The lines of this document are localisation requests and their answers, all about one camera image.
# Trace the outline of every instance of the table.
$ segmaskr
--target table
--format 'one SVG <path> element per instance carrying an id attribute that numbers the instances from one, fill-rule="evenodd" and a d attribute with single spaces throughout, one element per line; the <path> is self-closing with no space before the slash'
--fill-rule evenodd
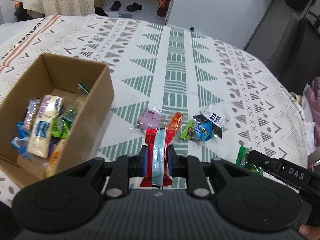
<path id="1" fill-rule="evenodd" d="M 212 101 L 229 115 L 223 138 L 178 140 L 178 154 L 205 162 L 219 156 L 234 163 L 244 145 L 307 166 L 304 113 L 252 55 L 200 33 L 144 21 L 97 15 L 42 21 L 2 59 L 7 72 L 0 73 L 0 98 L 44 52 L 105 62 L 115 90 L 97 152 L 106 161 L 139 153 L 144 133 L 134 125 L 145 107 L 157 107 L 167 115 L 180 111 L 186 118 L 183 129 L 188 117 Z M 131 180 L 130 187 L 139 183 L 140 179 Z M 185 179 L 174 178 L 172 188 L 177 187 L 185 187 Z"/>

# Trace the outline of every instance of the red and white wrapped snack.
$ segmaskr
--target red and white wrapped snack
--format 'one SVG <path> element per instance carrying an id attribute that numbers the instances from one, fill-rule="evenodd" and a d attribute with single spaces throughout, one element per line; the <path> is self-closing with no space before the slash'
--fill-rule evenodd
<path id="1" fill-rule="evenodd" d="M 146 131 L 146 144 L 148 144 L 147 172 L 140 183 L 140 187 L 158 187 L 172 185 L 167 175 L 167 148 L 175 131 L 161 129 L 148 129 Z"/>

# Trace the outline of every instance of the orange stripe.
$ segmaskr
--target orange stripe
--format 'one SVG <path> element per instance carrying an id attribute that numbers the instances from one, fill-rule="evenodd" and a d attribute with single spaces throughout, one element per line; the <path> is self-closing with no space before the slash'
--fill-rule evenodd
<path id="1" fill-rule="evenodd" d="M 22 48 L 21 48 L 22 44 L 20 44 L 18 47 L 16 47 L 16 48 L 13 50 L 13 52 L 11 53 L 11 55 L 13 55 L 13 54 L 16 52 L 16 50 L 18 50 L 18 49 L 20 49 L 20 48 L 21 48 L 21 50 L 20 50 L 15 56 L 13 56 L 13 58 L 10 59 L 10 60 L 8 61 L 8 63 L 6 64 L 7 60 L 9 59 L 9 57 L 7 57 L 6 60 L 4 61 L 3 65 L 9 66 L 10 63 L 26 48 L 26 46 L 28 46 L 28 45 L 31 43 L 31 41 L 32 41 L 38 34 L 43 33 L 43 32 L 44 32 L 45 30 L 47 30 L 50 26 L 52 26 L 59 17 L 61 17 L 61 15 L 55 15 L 55 16 L 53 16 L 53 17 L 50 19 L 50 21 L 47 22 L 47 24 L 41 29 L 40 32 L 38 32 L 38 33 L 35 34 L 34 36 L 30 37 L 29 39 L 25 40 L 26 42 L 23 42 L 23 43 L 22 43 L 22 44 L 24 45 Z"/>

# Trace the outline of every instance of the cardboard box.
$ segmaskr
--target cardboard box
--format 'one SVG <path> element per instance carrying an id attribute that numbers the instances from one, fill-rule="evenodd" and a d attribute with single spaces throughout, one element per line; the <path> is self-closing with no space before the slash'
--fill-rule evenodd
<path id="1" fill-rule="evenodd" d="M 39 181 L 35 175 L 42 172 L 39 169 L 45 160 L 37 159 L 33 163 L 20 160 L 11 144 L 18 136 L 16 125 L 24 119 L 29 99 L 52 94 L 71 102 L 76 97 L 79 82 L 90 93 L 61 151 L 56 165 L 56 173 L 59 173 L 91 157 L 95 138 L 114 98 L 108 66 L 96 61 L 43 54 L 20 77 L 0 106 L 0 170 L 20 188 Z"/>
<path id="2" fill-rule="evenodd" d="M 102 7 L 104 6 L 104 0 L 93 0 L 94 7 Z"/>

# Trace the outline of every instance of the gray floor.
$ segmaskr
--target gray floor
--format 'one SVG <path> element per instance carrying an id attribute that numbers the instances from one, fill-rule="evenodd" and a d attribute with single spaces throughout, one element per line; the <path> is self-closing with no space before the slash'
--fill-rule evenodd
<path id="1" fill-rule="evenodd" d="M 104 0 L 103 9 L 110 11 L 110 7 L 113 5 L 115 0 Z M 143 20 L 151 23 L 164 24 L 165 17 L 157 15 L 159 2 L 151 0 L 119 0 L 121 2 L 121 8 L 116 11 L 120 14 L 132 14 L 132 19 Z M 142 10 L 136 12 L 129 12 L 125 8 L 127 5 L 133 4 L 134 2 L 142 5 Z"/>

